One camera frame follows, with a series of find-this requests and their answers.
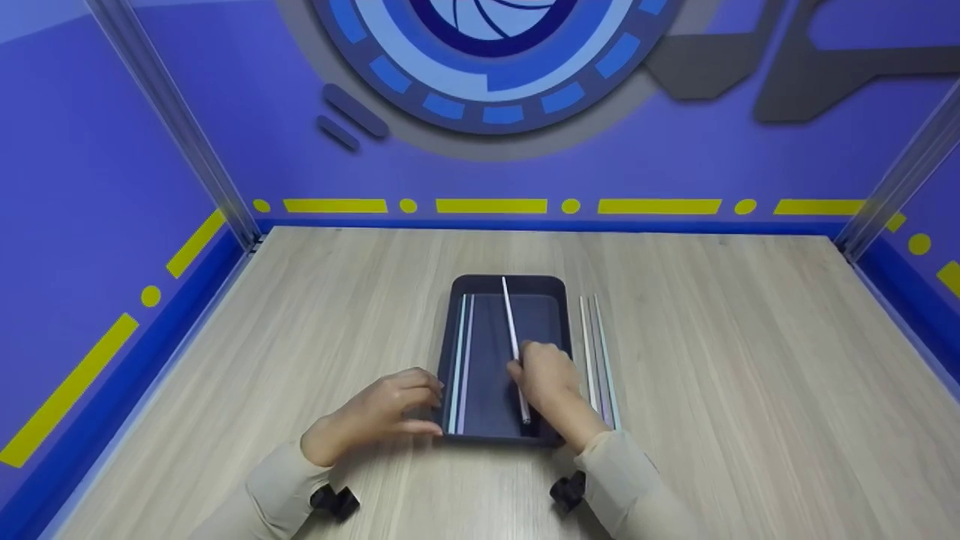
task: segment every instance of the blue circle graphic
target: blue circle graphic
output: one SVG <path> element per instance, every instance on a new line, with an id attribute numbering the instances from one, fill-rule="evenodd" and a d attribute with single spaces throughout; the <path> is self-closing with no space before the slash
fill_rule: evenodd
<path id="1" fill-rule="evenodd" d="M 552 35 L 577 0 L 411 0 L 426 29 L 477 57 L 522 53 Z"/>
<path id="2" fill-rule="evenodd" d="M 569 118 L 616 88 L 682 0 L 312 0 L 348 64 L 388 101 L 453 131 Z"/>

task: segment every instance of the black tray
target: black tray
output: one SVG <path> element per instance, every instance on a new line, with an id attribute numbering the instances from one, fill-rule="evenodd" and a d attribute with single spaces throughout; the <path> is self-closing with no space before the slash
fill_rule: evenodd
<path id="1" fill-rule="evenodd" d="M 437 377 L 444 383 L 444 402 L 440 409 L 434 411 L 433 420 L 443 427 L 445 438 L 558 446 L 563 443 L 562 438 L 532 407 L 530 425 L 524 426 L 520 420 L 516 385 L 507 374 L 506 367 L 513 353 L 500 278 L 466 275 L 457 278 L 450 287 L 444 344 L 437 370 Z M 506 278 L 517 344 L 524 339 L 553 343 L 570 355 L 570 325 L 564 282 L 552 276 Z M 473 302 L 470 356 L 468 367 L 461 367 L 460 388 L 455 388 L 454 360 L 463 309 L 461 303 L 465 296 L 464 349 L 468 341 L 470 302 Z M 466 396 L 461 398 L 464 389 Z M 459 403 L 464 404 L 462 432 L 450 430 L 454 395 L 457 396 L 458 408 Z"/>

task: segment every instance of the beige sleeve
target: beige sleeve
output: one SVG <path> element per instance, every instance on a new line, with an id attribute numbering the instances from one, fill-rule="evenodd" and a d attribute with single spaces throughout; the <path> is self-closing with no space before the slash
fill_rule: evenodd
<path id="1" fill-rule="evenodd" d="M 291 538 L 310 515 L 310 496 L 327 483 L 329 471 L 307 461 L 299 442 L 287 443 L 265 457 L 190 538 Z"/>
<path id="2" fill-rule="evenodd" d="M 707 538 L 628 433 L 593 437 L 576 463 L 587 473 L 587 503 L 616 540 Z"/>

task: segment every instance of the table surface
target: table surface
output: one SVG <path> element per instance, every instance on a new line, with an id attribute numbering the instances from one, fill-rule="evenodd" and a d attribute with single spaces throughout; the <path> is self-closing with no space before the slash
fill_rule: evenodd
<path id="1" fill-rule="evenodd" d="M 623 424 L 714 537 L 960 529 L 960 409 L 825 238 L 276 228 L 61 537 L 185 537 L 315 418 L 435 370 L 468 273 L 554 275 L 572 307 L 599 295 Z M 563 452 L 398 440 L 335 469 L 357 514 L 298 537 L 606 537 L 586 508 L 552 511 L 571 470 Z"/>

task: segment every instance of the black bracket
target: black bracket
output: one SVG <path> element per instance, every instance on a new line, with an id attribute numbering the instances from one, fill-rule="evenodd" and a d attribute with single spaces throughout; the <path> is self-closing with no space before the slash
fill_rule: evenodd
<path id="1" fill-rule="evenodd" d="M 577 507 L 587 493 L 587 473 L 577 471 L 570 478 L 563 477 L 550 487 L 550 497 L 557 503 L 561 512 L 568 514 Z"/>
<path id="2" fill-rule="evenodd" d="M 357 511 L 360 502 L 357 501 L 350 488 L 345 487 L 340 490 L 340 493 L 337 493 L 333 491 L 330 484 L 326 484 L 310 496 L 310 506 L 313 507 L 314 511 L 325 510 L 329 512 L 333 519 L 337 520 L 337 523 L 343 523 Z"/>

